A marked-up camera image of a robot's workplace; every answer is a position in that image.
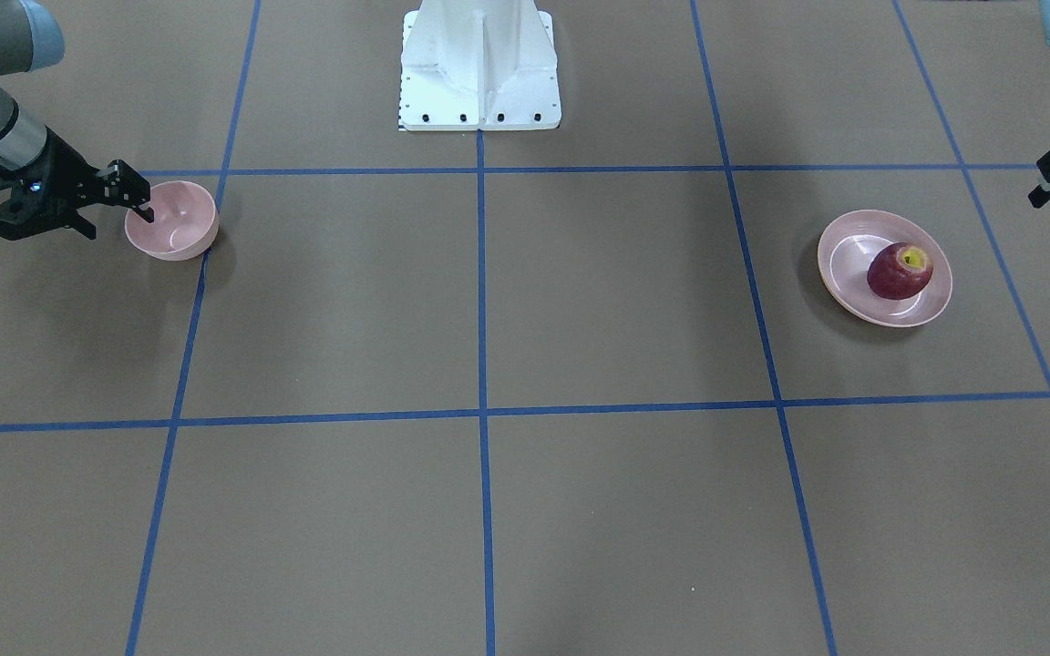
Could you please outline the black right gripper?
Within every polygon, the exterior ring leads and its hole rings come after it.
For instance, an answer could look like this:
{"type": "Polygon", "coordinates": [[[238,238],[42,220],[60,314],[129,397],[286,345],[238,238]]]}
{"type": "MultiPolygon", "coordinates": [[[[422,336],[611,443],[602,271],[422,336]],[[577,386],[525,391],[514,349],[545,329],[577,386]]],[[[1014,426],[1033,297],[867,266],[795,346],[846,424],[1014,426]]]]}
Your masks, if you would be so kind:
{"type": "Polygon", "coordinates": [[[0,162],[0,238],[20,241],[70,229],[94,241],[98,229],[80,215],[80,209],[112,205],[151,224],[155,210],[150,198],[149,182],[126,161],[97,168],[48,129],[45,146],[29,165],[8,169],[0,162]]]}

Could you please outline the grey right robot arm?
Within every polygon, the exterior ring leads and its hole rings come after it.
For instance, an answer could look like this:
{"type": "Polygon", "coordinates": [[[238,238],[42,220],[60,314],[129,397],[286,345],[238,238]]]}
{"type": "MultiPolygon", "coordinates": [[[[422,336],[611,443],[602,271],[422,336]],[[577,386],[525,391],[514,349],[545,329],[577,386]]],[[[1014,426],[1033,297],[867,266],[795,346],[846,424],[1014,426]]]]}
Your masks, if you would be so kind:
{"type": "MultiPolygon", "coordinates": [[[[57,18],[37,1],[0,1],[0,77],[46,69],[66,49],[57,18]]],[[[94,240],[80,209],[112,205],[154,221],[150,186],[128,163],[97,168],[0,87],[0,238],[71,229],[94,240]]]]}

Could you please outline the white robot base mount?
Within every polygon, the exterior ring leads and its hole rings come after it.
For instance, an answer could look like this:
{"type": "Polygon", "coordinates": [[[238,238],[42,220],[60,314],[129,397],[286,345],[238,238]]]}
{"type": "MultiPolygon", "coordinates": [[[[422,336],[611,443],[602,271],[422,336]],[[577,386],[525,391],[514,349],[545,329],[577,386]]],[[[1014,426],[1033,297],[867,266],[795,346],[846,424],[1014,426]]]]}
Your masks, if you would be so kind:
{"type": "Polygon", "coordinates": [[[533,1],[424,1],[405,13],[401,37],[401,129],[561,125],[553,17],[533,1]]]}

